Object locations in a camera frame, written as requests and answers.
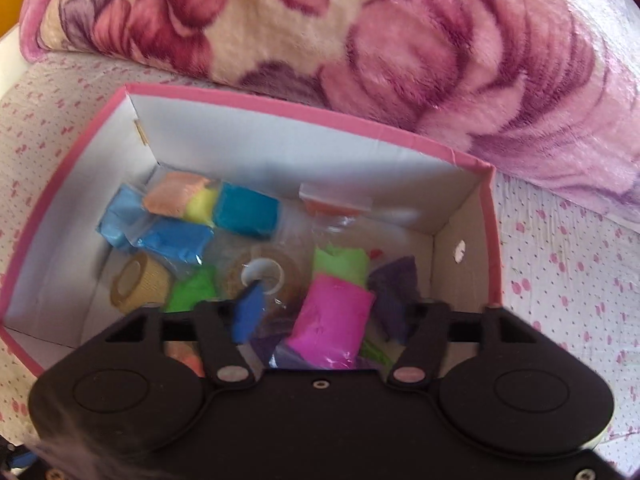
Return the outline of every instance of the blanket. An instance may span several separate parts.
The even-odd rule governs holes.
[[[29,60],[98,52],[381,121],[640,222],[632,0],[25,0],[21,27]]]

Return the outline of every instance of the silver screw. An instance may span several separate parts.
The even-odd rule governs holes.
[[[583,469],[575,476],[575,480],[596,480],[596,472],[593,469]]]
[[[424,370],[414,366],[403,366],[394,372],[394,379],[405,384],[419,383],[423,381],[426,376]]]
[[[326,390],[330,386],[329,381],[321,380],[314,381],[314,388],[316,390]]]
[[[249,378],[249,370],[241,366],[225,366],[220,368],[216,375],[225,383],[241,383]]]

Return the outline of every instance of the beige tape roll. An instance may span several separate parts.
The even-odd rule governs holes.
[[[271,244],[261,244],[238,256],[225,275],[227,297],[235,298],[255,280],[262,280],[267,297],[264,319],[292,317],[299,312],[302,277],[296,263],[284,252]]]
[[[164,303],[171,290],[171,273],[145,253],[137,253],[111,285],[111,304],[128,314],[147,303]]]

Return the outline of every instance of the polka dot sheet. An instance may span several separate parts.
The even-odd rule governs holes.
[[[91,118],[126,82],[195,85],[161,70],[85,54],[49,54],[0,101],[0,283],[34,202]],[[499,174],[495,201],[508,308],[612,387],[616,412],[598,452],[640,466],[640,235]],[[33,432],[34,377],[0,342],[0,434]]]

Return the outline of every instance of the box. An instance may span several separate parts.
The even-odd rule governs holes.
[[[36,375],[119,317],[95,231],[123,182],[158,163],[296,199],[303,182],[373,198],[371,225],[415,254],[420,292],[456,310],[500,303],[494,168],[425,137],[230,91],[131,84],[79,137],[43,190],[0,290],[0,335]]]

